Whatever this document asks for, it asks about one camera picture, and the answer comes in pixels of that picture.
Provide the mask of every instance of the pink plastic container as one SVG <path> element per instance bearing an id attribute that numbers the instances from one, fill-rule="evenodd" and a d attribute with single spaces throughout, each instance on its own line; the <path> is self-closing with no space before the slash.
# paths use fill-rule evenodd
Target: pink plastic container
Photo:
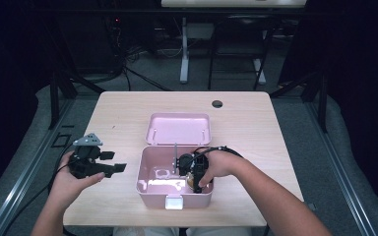
<path id="1" fill-rule="evenodd" d="M 192 153 L 211 141 L 210 118 L 201 113 L 155 113 L 142 153 L 137 191 L 147 207 L 183 209 L 207 207 L 214 184 L 194 194 L 185 176 L 174 173 L 174 157 Z"/>

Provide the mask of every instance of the person's left arm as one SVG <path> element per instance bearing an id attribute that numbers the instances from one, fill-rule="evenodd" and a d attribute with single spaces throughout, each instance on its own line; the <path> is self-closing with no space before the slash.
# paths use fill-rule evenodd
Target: person's left arm
<path id="1" fill-rule="evenodd" d="M 64 166 L 56 175 L 50 195 L 44 205 L 31 233 L 31 236 L 63 235 L 63 215 L 67 207 L 87 187 L 100 182 L 104 174 L 77 179 L 70 173 L 69 166 L 65 166 L 73 152 L 64 154 L 60 167 Z"/>

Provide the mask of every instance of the person's left hand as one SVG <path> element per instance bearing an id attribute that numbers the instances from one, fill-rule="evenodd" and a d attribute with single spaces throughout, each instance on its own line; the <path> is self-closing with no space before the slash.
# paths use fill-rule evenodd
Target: person's left hand
<path id="1" fill-rule="evenodd" d="M 57 173 L 48 196 L 48 200 L 52 201 L 53 206 L 56 205 L 61 210 L 69 207 L 84 189 L 100 182 L 105 176 L 104 173 L 97 173 L 84 179 L 77 179 L 70 173 L 69 166 L 65 166 L 72 153 L 72 151 L 69 151 L 63 155 L 59 168 L 64 167 Z"/>

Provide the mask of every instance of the box lid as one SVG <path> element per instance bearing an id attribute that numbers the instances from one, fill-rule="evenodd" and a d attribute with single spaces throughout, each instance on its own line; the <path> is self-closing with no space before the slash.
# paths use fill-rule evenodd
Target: box lid
<path id="1" fill-rule="evenodd" d="M 204 113 L 155 113 L 146 141 L 153 146 L 205 146 L 211 141 L 210 117 Z"/>

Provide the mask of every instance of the light wood tabletop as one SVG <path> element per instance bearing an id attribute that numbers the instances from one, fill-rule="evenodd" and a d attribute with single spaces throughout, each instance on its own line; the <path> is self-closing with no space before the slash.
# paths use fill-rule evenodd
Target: light wood tabletop
<path id="1" fill-rule="evenodd" d="M 306 0 L 161 0 L 170 8 L 303 8 Z"/>
<path id="2" fill-rule="evenodd" d="M 214 100 L 221 108 L 212 106 Z M 87 188 L 71 204 L 65 225 L 91 226 L 264 226 L 260 211 L 233 176 L 216 178 L 210 205 L 181 210 L 144 205 L 136 183 L 145 136 L 152 114 L 206 113 L 211 147 L 228 146 L 249 159 L 303 201 L 284 138 L 269 96 L 238 91 L 108 91 L 97 102 L 86 134 L 95 133 L 101 150 L 115 151 L 112 160 L 127 163 Z"/>

